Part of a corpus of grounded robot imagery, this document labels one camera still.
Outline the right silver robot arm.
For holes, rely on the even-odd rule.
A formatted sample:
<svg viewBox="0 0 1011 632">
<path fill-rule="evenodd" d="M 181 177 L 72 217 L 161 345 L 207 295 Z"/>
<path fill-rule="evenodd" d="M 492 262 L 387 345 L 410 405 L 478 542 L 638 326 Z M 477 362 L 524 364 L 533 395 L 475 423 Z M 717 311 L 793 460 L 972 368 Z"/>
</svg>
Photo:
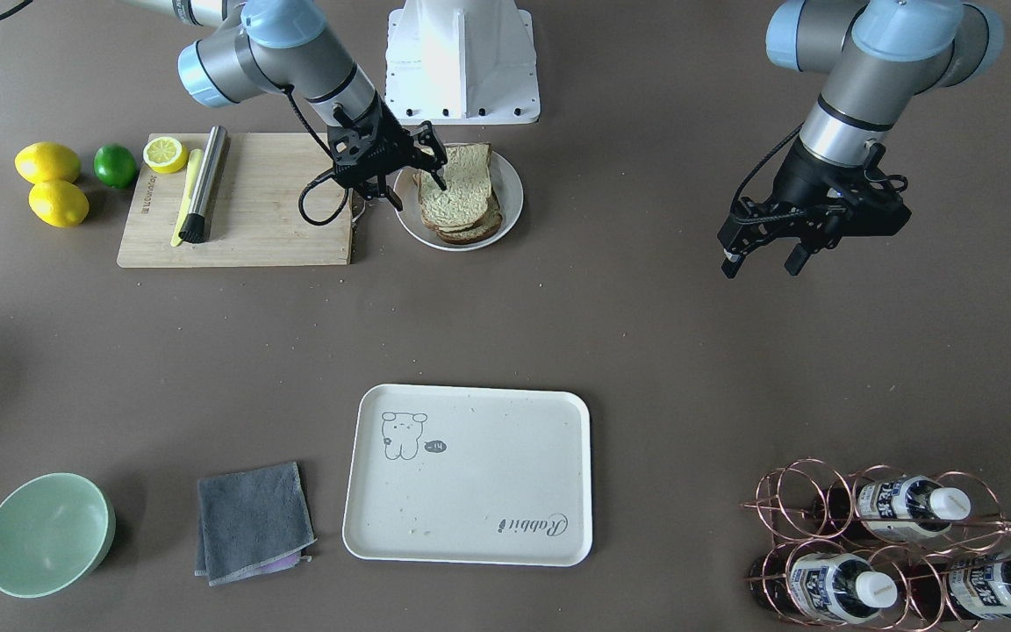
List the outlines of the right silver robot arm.
<svg viewBox="0 0 1011 632">
<path fill-rule="evenodd" d="M 144 1 L 141 8 L 213 28 L 177 61 L 198 103 L 224 107 L 268 92 L 309 104 L 326 123 L 321 148 L 332 159 L 316 183 L 333 181 L 396 208 L 402 203 L 388 184 L 394 172 L 421 169 L 444 185 L 447 153 L 433 125 L 402 126 L 313 1 Z"/>
</svg>

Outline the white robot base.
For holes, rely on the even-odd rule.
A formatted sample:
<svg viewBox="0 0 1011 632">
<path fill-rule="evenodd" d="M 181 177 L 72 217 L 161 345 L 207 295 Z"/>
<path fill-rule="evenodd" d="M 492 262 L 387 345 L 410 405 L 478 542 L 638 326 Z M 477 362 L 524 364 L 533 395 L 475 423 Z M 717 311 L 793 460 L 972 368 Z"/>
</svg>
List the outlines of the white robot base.
<svg viewBox="0 0 1011 632">
<path fill-rule="evenodd" d="M 405 1 L 386 24 L 383 100 L 402 124 L 539 120 L 529 11 L 513 1 Z"/>
</svg>

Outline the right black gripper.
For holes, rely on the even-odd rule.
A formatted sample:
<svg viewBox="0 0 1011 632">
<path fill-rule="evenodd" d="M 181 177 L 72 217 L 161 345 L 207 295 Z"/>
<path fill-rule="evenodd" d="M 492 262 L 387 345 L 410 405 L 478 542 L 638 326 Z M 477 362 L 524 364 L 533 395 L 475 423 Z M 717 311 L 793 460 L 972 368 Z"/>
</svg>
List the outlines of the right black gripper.
<svg viewBox="0 0 1011 632">
<path fill-rule="evenodd" d="M 326 128 L 326 140 L 333 152 L 333 180 L 342 188 L 353 189 L 366 200 L 386 200 L 397 212 L 404 210 L 404 201 L 386 182 L 394 172 L 421 169 L 441 191 L 447 190 L 442 176 L 447 152 L 432 123 L 408 131 L 380 97 L 374 97 L 355 119 L 337 104 L 333 120 L 336 124 Z"/>
</svg>

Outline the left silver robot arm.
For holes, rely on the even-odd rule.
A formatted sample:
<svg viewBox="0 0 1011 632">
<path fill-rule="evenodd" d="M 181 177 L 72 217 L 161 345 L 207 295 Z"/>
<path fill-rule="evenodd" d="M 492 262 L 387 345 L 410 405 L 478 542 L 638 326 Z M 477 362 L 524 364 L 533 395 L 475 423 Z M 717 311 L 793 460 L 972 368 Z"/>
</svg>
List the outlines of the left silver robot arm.
<svg viewBox="0 0 1011 632">
<path fill-rule="evenodd" d="M 879 166 L 915 95 L 983 75 L 1000 55 L 998 13 L 968 1 L 786 1 L 765 35 L 771 63 L 827 77 L 814 107 L 778 143 L 770 195 L 741 192 L 718 239 L 721 269 L 771 241 L 795 240 L 784 263 L 798 275 L 812 255 L 843 239 L 894 236 L 910 220 L 907 178 Z"/>
</svg>

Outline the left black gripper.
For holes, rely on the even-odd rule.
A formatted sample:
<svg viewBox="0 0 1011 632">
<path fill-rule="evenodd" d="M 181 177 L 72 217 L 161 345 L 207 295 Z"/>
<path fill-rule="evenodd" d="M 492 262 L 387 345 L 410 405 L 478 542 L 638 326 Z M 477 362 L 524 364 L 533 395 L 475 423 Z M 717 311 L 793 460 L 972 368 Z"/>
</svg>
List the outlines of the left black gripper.
<svg viewBox="0 0 1011 632">
<path fill-rule="evenodd" d="M 721 271 L 734 279 L 743 261 L 771 241 L 795 239 L 784 269 L 791 277 L 801 273 L 810 257 L 822 249 L 837 248 L 846 237 L 894 236 L 910 220 L 902 193 L 909 181 L 879 168 L 886 155 L 883 145 L 866 148 L 858 167 L 839 167 L 792 145 L 773 179 L 771 194 L 762 203 L 745 197 L 743 189 L 771 157 L 774 147 L 735 189 L 718 239 L 725 252 Z"/>
</svg>

